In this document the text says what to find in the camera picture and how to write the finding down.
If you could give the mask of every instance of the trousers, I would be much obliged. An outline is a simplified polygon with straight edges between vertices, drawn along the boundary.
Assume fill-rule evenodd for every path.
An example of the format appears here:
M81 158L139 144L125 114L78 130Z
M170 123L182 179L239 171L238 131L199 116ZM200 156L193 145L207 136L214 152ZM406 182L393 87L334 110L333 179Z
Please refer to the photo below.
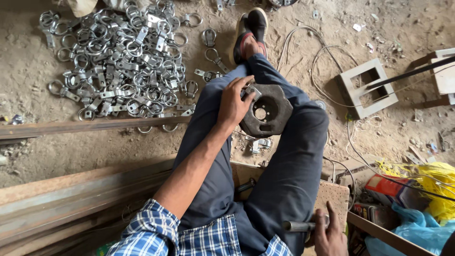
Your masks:
M248 200L234 202L230 165L231 137L218 152L193 202L181 218L178 231L209 224L235 214L243 255L258 256L277 234L295 256L304 250L304 233L282 230L282 222L309 221L319 189L322 155L329 119L300 88L292 86L262 54L251 56L223 77L208 82L183 136L174 169L199 145L215 125L224 87L237 77L254 75L258 84L278 84L293 106L267 168Z

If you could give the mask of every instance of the dusty ground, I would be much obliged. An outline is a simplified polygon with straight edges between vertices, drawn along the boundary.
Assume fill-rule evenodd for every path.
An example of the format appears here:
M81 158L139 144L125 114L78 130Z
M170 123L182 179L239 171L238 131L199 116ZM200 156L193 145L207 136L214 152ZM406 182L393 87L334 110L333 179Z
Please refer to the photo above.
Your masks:
M201 26L181 29L190 40L182 50L187 79L196 80L200 87L204 82L192 71L195 68L217 70L203 57L205 46L200 33L209 26L218 32L216 48L224 63L228 64L226 51L234 34L235 21L253 6L247 0L238 0L237 3L240 5L217 13L214 1L176 1L178 14L197 11L204 17ZM0 115L23 115L26 123L77 119L76 113L81 105L55 97L46 89L48 81L59 78L65 69L71 68L68 63L60 63L55 57L60 47L58 40L55 49L48 49L44 34L37 29L39 15L49 9L54 9L49 0L5 1L0 7ZM318 10L320 18L314 20L311 17L313 10ZM277 66L284 38L301 21L320 31L327 44L346 47L359 63L378 57L388 77L392 77L402 73L414 59L434 50L455 47L454 11L452 0L434 0L431 3L423 0L302 0L293 7L268 14L269 59ZM379 21L374 21L372 13L379 17ZM63 15L71 18L69 12ZM352 28L354 23L366 26L357 32ZM367 42L375 47L374 53L369 53L365 47ZM403 51L393 53L393 45ZM321 96L309 79L308 71L320 47L320 43L314 36L309 36L306 30L297 31L289 43L288 59L280 71L292 84L306 91L311 99L325 101L330 117L330 141L324 154L332 159L344 160L349 157L346 152L346 108ZM354 66L345 54L332 51L344 70ZM343 103L333 81L339 69L327 53L321 56L313 72L323 90L335 101ZM394 88L402 88L428 75L425 73L402 80L395 83ZM455 112L450 107L424 109L424 121L412 121L413 104L426 98L435 99L430 78L410 90L399 92L398 98L397 104L376 114L382 121L371 118L356 124L354 142L360 153L371 153L401 162L403 152L411 145L410 139L414 139L417 147L421 146L423 150L421 154L428 157L425 143L430 140L437 142L438 131L455 127ZM149 134L136 131L125 134L120 130L109 130L49 135L29 139L22 144L2 146L0 153L8 155L9 164L0 166L0 187L175 153L185 129L186 126L181 125L174 133L164 133L154 128ZM271 149L252 156L243 136L234 133L233 138L232 159L251 164L269 160L279 141L279 137L274 136ZM446 140L451 145L455 143L453 135L446 137ZM439 153L436 159L454 165L454 150Z

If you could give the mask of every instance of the blue plastic bag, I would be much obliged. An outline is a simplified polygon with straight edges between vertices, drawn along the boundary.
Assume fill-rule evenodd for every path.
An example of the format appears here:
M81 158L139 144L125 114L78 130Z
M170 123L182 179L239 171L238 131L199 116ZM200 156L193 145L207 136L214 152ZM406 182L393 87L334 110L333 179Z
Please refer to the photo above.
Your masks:
M440 226L427 212L405 209L395 202L392 209L401 218L401 225L392 230L406 240L439 255L450 235L455 231L455 221L449 221L445 226ZM387 245L383 241L367 236L365 244L371 256L404 256L403 253Z

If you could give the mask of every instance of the shirt sleeve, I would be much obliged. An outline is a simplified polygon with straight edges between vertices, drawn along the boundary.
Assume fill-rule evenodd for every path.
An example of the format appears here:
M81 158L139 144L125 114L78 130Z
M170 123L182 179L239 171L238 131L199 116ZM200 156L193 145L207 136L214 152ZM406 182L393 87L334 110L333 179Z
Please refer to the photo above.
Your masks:
M109 256L176 256L180 220L154 199L149 199L114 244Z

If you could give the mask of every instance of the shoe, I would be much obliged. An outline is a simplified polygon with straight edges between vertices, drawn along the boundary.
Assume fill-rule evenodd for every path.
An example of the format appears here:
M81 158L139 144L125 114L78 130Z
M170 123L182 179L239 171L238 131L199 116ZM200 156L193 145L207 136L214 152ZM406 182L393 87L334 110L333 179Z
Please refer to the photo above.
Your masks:
M264 56L267 58L265 38L267 36L268 19L264 10L255 7L248 12L248 27L256 38L259 47L263 49Z
M253 33L248 28L248 14L244 13L237 21L235 42L229 51L229 60L233 65L240 65L246 61L245 57L245 40L252 36Z

